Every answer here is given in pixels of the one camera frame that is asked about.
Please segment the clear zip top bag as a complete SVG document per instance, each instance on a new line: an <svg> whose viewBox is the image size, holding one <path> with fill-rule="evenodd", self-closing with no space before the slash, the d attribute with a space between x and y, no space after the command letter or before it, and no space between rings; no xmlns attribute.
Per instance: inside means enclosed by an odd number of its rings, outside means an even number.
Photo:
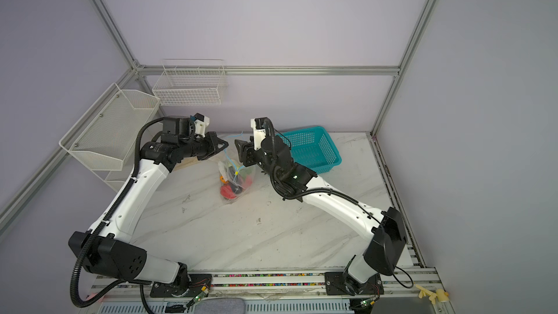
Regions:
<svg viewBox="0 0 558 314"><path fill-rule="evenodd" d="M221 196L225 203L231 204L251 190L256 172L255 167L246 167L241 164L235 147L235 140L246 140L246 136L241 132L240 134L226 135L225 140L229 142L229 146L217 155L217 166L221 186L229 185L237 195L237 198L233 200L227 200Z"/></svg>

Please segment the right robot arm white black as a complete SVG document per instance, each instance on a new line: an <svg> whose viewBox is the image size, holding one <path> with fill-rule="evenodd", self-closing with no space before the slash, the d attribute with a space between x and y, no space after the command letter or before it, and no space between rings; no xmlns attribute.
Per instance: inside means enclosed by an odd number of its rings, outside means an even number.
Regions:
<svg viewBox="0 0 558 314"><path fill-rule="evenodd" d="M344 293L360 295L374 276L395 274L408 242L403 216L397 209L381 210L335 189L315 171L297 163L277 135L260 142L254 138L236 140L235 147L241 164L262 169L283 200L322 209L365 240L366 248L353 256L341 274Z"/></svg>

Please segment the red toy fruit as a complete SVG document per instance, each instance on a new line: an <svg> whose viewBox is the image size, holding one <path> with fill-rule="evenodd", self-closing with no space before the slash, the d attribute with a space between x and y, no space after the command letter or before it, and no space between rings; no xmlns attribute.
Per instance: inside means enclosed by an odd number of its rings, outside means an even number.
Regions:
<svg viewBox="0 0 558 314"><path fill-rule="evenodd" d="M224 199L233 200L237 198L237 195L229 185L222 185L220 188L220 194Z"/></svg>

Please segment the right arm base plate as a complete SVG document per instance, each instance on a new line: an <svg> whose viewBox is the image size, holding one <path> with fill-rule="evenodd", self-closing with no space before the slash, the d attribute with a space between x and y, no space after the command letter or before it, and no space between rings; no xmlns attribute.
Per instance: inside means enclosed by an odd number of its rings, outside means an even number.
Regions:
<svg viewBox="0 0 558 314"><path fill-rule="evenodd" d="M374 274L366 283L360 283L345 272L324 273L325 291L327 295L383 295L384 286L378 273Z"/></svg>

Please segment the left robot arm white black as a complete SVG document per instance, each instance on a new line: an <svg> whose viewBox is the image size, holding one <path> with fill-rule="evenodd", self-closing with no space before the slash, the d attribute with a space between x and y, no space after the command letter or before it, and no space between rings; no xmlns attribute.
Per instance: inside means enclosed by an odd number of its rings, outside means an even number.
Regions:
<svg viewBox="0 0 558 314"><path fill-rule="evenodd" d="M209 132L208 117L162 117L143 125L134 143L132 171L101 216L85 232L75 232L68 245L76 256L70 298L77 308L95 304L123 283L154 285L180 296L193 286L184 263L165 260L131 243L148 202L158 187L185 158L207 160L228 147ZM89 299L81 298L81 272L110 277L113 282Z"/></svg>

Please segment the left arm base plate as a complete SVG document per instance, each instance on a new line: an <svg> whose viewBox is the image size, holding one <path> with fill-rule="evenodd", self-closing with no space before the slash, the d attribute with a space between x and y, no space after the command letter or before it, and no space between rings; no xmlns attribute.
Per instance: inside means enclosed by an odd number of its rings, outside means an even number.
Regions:
<svg viewBox="0 0 558 314"><path fill-rule="evenodd" d="M174 283L155 282L151 292L151 298L186 297L194 298L203 288L209 290L213 276L210 273L189 273L185 277L179 277Z"/></svg>

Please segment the teal plastic basket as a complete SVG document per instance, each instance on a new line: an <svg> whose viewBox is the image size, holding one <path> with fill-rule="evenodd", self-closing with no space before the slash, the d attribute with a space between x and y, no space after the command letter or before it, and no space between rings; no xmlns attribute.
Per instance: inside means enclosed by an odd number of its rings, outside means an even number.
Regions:
<svg viewBox="0 0 558 314"><path fill-rule="evenodd" d="M327 173L342 162L334 141L322 126L293 130L280 136L291 149L294 161L317 174Z"/></svg>

